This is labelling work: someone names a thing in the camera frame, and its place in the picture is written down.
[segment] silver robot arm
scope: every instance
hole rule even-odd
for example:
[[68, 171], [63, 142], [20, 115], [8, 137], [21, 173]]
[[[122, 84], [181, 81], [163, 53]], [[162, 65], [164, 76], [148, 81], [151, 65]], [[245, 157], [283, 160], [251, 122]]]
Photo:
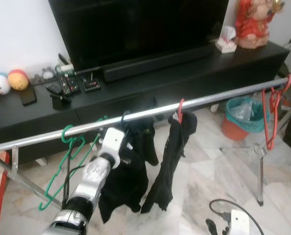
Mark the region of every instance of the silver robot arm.
[[85, 235], [87, 225], [98, 206], [100, 192], [111, 169], [120, 164], [119, 149], [125, 134], [109, 128], [97, 158], [88, 163], [82, 180], [66, 206], [55, 216], [42, 235]]

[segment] red figurine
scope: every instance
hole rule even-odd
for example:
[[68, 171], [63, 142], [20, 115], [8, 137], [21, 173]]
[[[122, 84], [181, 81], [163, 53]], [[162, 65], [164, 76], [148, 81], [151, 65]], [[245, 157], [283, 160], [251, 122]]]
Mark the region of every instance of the red figurine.
[[268, 23], [284, 6], [281, 0], [240, 0], [235, 42], [243, 48], [255, 49], [267, 44]]

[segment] teal trash bag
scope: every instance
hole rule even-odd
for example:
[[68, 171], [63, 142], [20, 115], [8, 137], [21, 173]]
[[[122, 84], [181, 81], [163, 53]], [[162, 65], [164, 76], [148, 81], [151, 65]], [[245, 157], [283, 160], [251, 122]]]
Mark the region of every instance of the teal trash bag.
[[260, 101], [248, 97], [237, 97], [227, 102], [226, 118], [247, 132], [259, 133], [264, 130], [264, 111]]

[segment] tv screen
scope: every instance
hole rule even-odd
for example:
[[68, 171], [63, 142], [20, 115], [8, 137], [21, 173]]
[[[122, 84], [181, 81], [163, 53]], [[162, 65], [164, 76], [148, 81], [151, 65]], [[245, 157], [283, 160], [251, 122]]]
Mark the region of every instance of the tv screen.
[[76, 71], [218, 38], [228, 0], [49, 0]]

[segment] smartphone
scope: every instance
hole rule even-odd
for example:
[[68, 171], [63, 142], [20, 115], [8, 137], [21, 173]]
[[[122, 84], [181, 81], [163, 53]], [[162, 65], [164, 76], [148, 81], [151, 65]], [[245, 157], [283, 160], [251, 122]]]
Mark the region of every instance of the smartphone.
[[21, 91], [20, 96], [22, 98], [22, 105], [23, 106], [37, 102], [36, 95], [34, 93], [32, 85], [30, 83], [26, 89]]

